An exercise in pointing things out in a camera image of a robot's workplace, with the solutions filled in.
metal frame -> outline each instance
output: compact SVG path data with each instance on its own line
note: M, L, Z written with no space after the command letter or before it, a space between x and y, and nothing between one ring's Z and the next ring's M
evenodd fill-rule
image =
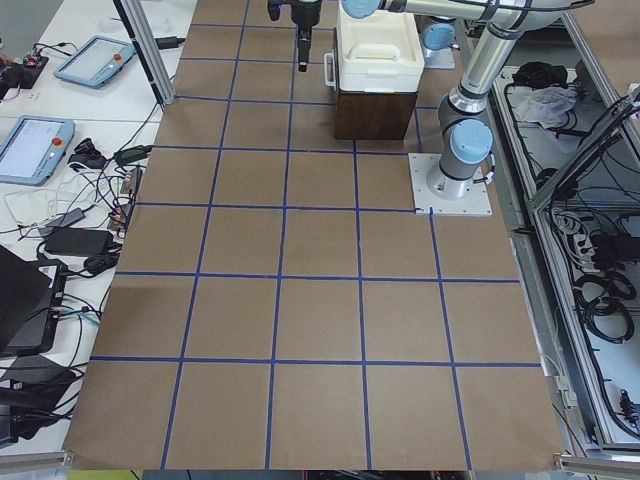
M553 461L556 468L564 472L640 480L640 463L636 462L567 455L556 455Z
M113 4L140 57L158 104L165 107L173 103L176 92L140 0L113 0Z
M417 215L451 215L460 217L490 217L492 214L489 194L484 182L474 183L465 197L457 200L445 200L431 191L427 175L440 161L441 154L410 153L411 187L413 203ZM482 178L480 168L474 179Z
M25 453L0 456L0 474L31 472L49 468L71 466L73 452L64 450L51 453Z

black laptop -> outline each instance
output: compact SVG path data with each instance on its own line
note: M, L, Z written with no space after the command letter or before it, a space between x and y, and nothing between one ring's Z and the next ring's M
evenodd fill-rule
M53 345L66 266L59 260L27 262L0 246L0 355L46 352Z

blue tape line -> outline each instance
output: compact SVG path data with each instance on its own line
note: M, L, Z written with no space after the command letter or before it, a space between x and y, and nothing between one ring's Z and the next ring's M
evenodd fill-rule
M330 102L301 102L297 100L256 100L250 98L232 98L226 100L219 97L206 97L200 95L176 95L176 98L186 98L187 100L203 100L205 102L258 103L267 105L311 105L318 107L333 107L335 105L335 103Z
M222 150L229 152L282 152L282 153L329 153L348 154L348 150L323 150L323 149L302 149L302 148L270 148L270 147L211 147L193 145L162 145L154 144L153 148L171 150ZM379 156L405 156L407 152L375 152L369 150L357 150L358 155L379 155Z
M440 253L438 250L438 237L436 235L435 222L433 221L433 209L429 212L429 225L431 227L431 241L433 243L433 253L436 262L436 272L438 275L438 287L440 290L440 303L442 304L442 317L444 319L445 333L447 336L447 346L449 348L449 359L451 360L451 374L453 377L453 390L456 397L456 408L458 410L458 420L460 422L460 433L462 435L462 445L464 447L464 456L467 462L467 470L473 469L471 462L471 453L469 451L469 440L467 438L467 428L464 423L464 414L462 411L462 399L460 398L460 386L458 384L458 374L456 372L455 357L453 351L453 341L451 340L451 328L449 325L449 316L447 312L447 300L444 293L444 283L442 282L442 269L440 267Z
M367 470L373 468L371 455L371 428L369 418L369 386L367 382L367 339L364 311L364 286L362 283L362 232L360 229L360 191L358 175L358 154L356 152L356 142L353 140L353 177L355 180L355 203L356 203L356 243L358 251L358 304L360 310L360 351L362 355L362 399L364 402L364 440L365 454L367 459Z
M166 363L247 363L247 364L275 364L275 365L334 365L334 366L373 366L373 367L456 367L456 368L542 368L537 362L429 362L411 360L321 360L321 359L296 359L280 358L223 358L223 357L135 357L116 355L92 355L92 361L98 362L166 362Z
M325 206L300 206L300 205L249 205L228 203L178 203L178 202L136 202L136 205L147 207L187 207L187 208L236 208L247 210L307 210L328 212L383 212L383 213L414 213L414 210L395 208L361 208L361 207L325 207Z
M345 281L345 280L359 280L360 277L349 276L314 276L314 275L278 275L269 273L216 273L216 272L154 272L154 271L117 271L116 275L119 276L170 276L170 277L214 277L214 278L269 278L283 280L315 280L315 281ZM362 277L363 282L389 282L389 283L483 283L483 284L519 284L519 280L505 280L505 279L478 279L478 278L453 278L453 279L438 279L438 278L399 278L399 277Z
M245 0L245 10L244 10L244 22L246 22L247 19L247 15L249 12L249 0ZM242 29L240 31L240 40L238 42L238 49L236 52L236 60L238 58L240 58L240 49L242 47L242 39L244 36L244 26L242 26ZM234 64L234 68L233 68L233 76L231 79L231 88L229 89L229 99L231 99L231 96L233 94L233 87L235 84L235 80L236 80L236 74L238 71L238 62L236 61ZM222 147L222 145L224 144L224 136L227 130L227 123L229 120L229 111L231 110L231 103L227 103L227 108L225 111L225 117L224 117L224 123L222 125L222 133L220 135L220 141L219 141L219 146ZM218 170L220 167L220 155L222 154L222 150L218 149L218 158L216 160L216 169L215 169L215 173L213 175L213 180L211 182L211 190L209 193L209 203L213 203L213 196L215 193L215 188L216 188L216 181L218 178ZM202 268L202 259L204 258L204 252L205 252L205 246L206 246L206 242L207 242L207 235L208 235L208 231L209 231L209 224L211 223L211 206L207 207L207 218L205 219L205 225L204 225L204 231L202 232L202 241L200 244L200 252L198 254L198 263L197 263L197 268L196 268L196 275L195 275L195 280L193 282L193 291L191 294L191 299L190 299L190 303L189 303L189 311L187 314L187 322L185 325L185 330L184 330L184 335L183 335L183 339L182 339L182 348L180 351L180 361L178 363L178 373L176 375L176 383L175 383L175 387L174 387L174 391L173 391L173 399L171 401L171 411L169 413L169 422L167 425L167 431L166 431L166 435L165 435L165 443L164 443L164 448L163 448L163 452L162 452L162 460L160 462L160 469L164 470L167 466L167 457L169 454L169 446L171 444L171 434L173 433L173 421L175 418L175 411L176 411L176 405L177 405L177 401L178 401L178 392L180 391L180 382L182 379L182 369L183 369L183 365L184 365L184 359L185 359L185 353L186 353L186 349L187 349L187 342L189 339L189 331L191 328L191 319L193 316L193 308L195 305L195 299L196 299L196 294L197 294L197 290L198 290L198 280L199 280L199 276L198 273L200 272L200 269Z
M242 25L236 24L236 23L192 23L191 26L192 27L236 27L236 28L242 27ZM293 30L293 31L295 31L295 29L296 29L295 26L289 26L289 25L245 25L245 27L247 29L251 29L251 28L255 28L255 29L260 29L260 28L274 29L275 28L276 30ZM321 31L321 32L332 32L333 31L332 28L328 28L328 27L314 27L313 30L314 31Z
M295 63L292 63L291 66L291 88L289 91L289 98L293 99L293 92L295 89ZM284 189L282 192L282 205L285 207L282 211L282 230L280 232L280 252L278 258L278 280L276 284L276 303L275 303L275 312L273 319L273 338L271 343L271 370L269 372L269 401L267 405L267 438L264 452L264 468L268 469L271 464L271 435L273 428L273 394L275 389L275 376L276 376L276 365L275 360L277 357L277 348L278 348L278 322L280 317L280 297L282 292L282 270L284 267L284 247L286 242L286 234L287 234L287 196L289 192L289 167L291 163L291 153L289 148L291 147L291 125L293 122L293 105L289 105L289 118L288 118L288 129L287 129L287 153L285 159L285 168L284 168Z

black cable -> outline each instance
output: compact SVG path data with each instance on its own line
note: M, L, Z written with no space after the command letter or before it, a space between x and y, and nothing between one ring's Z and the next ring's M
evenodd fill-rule
M604 112L596 119L595 122L591 125L587 133L584 137L580 139L580 143L578 145L582 145L582 143L591 136L591 134L595 131L596 127L602 122L608 115L610 115L622 102L624 102L627 97L620 97L618 100L609 105Z
M638 434L637 432L629 428L627 425L624 424L622 420L620 420L620 418L618 418L617 412L611 405L611 400L609 399L609 393L607 392L607 387L605 385L602 369L600 368L600 363L598 362L598 359L595 356L595 351L593 349L593 346L591 345L591 339L589 338L589 334L587 333L587 330L585 328L582 329L582 335L587 345L587 353L589 354L591 364L593 365L593 368L595 370L596 378L598 379L600 396L604 401L604 405L605 405L605 408L607 409L607 413L609 413L609 416L613 420L613 423L615 423L623 432L635 438L636 440L640 440L640 434Z
M127 140L124 145L122 145L116 152L114 152L113 157L115 157L118 153L120 153L122 150L124 150L127 145L129 145L131 142L133 142L133 140L138 136L138 134L147 125L147 123L149 123L149 120L151 120L151 117L156 112L156 108L158 108L158 104L157 103L153 106L153 108L151 109L151 112L149 112L149 115L147 115L147 118L144 119L144 121L142 122L142 125L140 125L138 127L138 129L133 133L133 135L131 135L129 140Z
M584 457L587 456L587 451L584 449L584 447L582 446L582 443L580 442L580 440L578 440L578 436L576 435L576 433L573 431L573 428L571 428L571 425L569 425L569 422L567 421L566 418L564 418L564 415L562 414L562 412L560 411L560 409L558 407L555 406L555 404L552 402L551 406L553 407L553 409L556 411L556 413L558 414L558 416L562 419L562 421L564 422L564 424L567 427L567 430L569 430L569 434L571 434L571 436L573 437L573 439L576 441L576 444L578 445L578 448L580 449L580 452L582 453L582 455Z
M640 175L640 170L636 170L634 168L628 167L625 164L623 164L620 160L618 160L616 157L614 157L611 152L609 152L608 150L605 152L605 155L607 155L614 163L618 164L618 166L624 168L625 170L629 170L632 173L635 173L637 175Z
M12 230L5 230L4 232L0 232L0 235L5 235L7 233L20 232L23 228L27 228L27 226L26 225L18 225L17 228L14 228Z
M34 43L33 44L33 52L36 55L40 55L44 50L53 50L55 52L61 53L63 55L66 55L67 57L70 57L71 55L73 55L72 53L69 52L65 52L64 50L60 50L57 47L66 47L67 45L71 45L73 48L75 48L76 52L78 51L78 47L76 47L76 45L74 43L71 42L60 42L57 43L55 45L47 45L46 43Z
M66 292L64 293L64 296L77 300L78 302L86 305L87 307L89 307L89 311L93 312L98 318L102 317L102 312L100 310L97 310L93 305L91 305L86 300L83 300L80 297L76 297L75 295L71 295L70 293L66 293Z
M599 313L597 310L597 307L599 305L609 305L613 307L614 310L611 313L608 313L608 311L605 314ZM622 317L624 318L625 332L617 337L612 337L600 330L600 328L596 325L596 317L603 317L605 315L608 316L616 312L622 314ZM596 337L609 343L621 344L624 342L628 342L629 340L631 340L631 337L633 337L633 334L636 331L636 327L633 323L633 318L631 318L629 310L627 310L627 308L619 300L613 297L597 298L590 302L589 305L587 305L587 308L585 308L582 312L582 319L587 330L589 330Z
M102 300L100 300L100 304L98 305L98 310L101 312L104 311L104 302L107 300L110 290L111 290L111 285L107 287L107 290L104 292L104 295L102 296Z
M452 3L460 3L462 5L472 5L474 7L482 7L482 6L486 6L489 7L490 6L490 2L487 1L487 3L485 5L483 4L479 4L478 2L472 2L470 0L449 0ZM595 0L577 0L576 2L571 3L570 5L567 5L566 7L519 7L516 5L500 5L499 8L504 9L504 10L515 10L517 12L547 12L547 13L553 13L553 12L566 12L569 10L575 10L577 8L582 8L582 7L586 7L588 5L593 5L595 4L596 1Z

floor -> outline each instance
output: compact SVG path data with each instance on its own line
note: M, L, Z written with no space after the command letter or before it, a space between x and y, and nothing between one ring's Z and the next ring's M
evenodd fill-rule
M60 4L62 0L0 0L2 51L21 60L42 36Z
M299 73L287 12L200 0L77 468L546 470L562 451L495 192L491 218L413 213L406 154L442 151L460 70L425 72L404 142L335 140L336 11Z

